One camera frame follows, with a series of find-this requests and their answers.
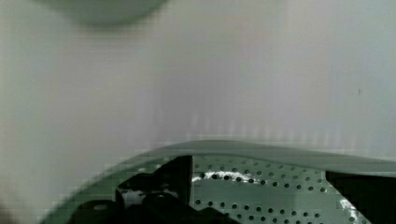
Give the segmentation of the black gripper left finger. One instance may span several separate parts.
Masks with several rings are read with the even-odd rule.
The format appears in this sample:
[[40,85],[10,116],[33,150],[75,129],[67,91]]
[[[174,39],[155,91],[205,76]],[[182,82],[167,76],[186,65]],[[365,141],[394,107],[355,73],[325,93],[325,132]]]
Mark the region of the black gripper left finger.
[[116,187],[116,199],[82,203],[66,224],[240,224],[214,208],[190,206],[193,158],[176,157]]

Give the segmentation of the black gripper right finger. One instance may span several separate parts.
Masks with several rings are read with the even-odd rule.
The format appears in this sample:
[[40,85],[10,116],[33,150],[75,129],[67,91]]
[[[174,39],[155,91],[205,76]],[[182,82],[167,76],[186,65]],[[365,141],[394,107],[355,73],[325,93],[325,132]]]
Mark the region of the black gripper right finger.
[[394,177],[355,175],[327,171],[332,184],[372,224],[395,224]]

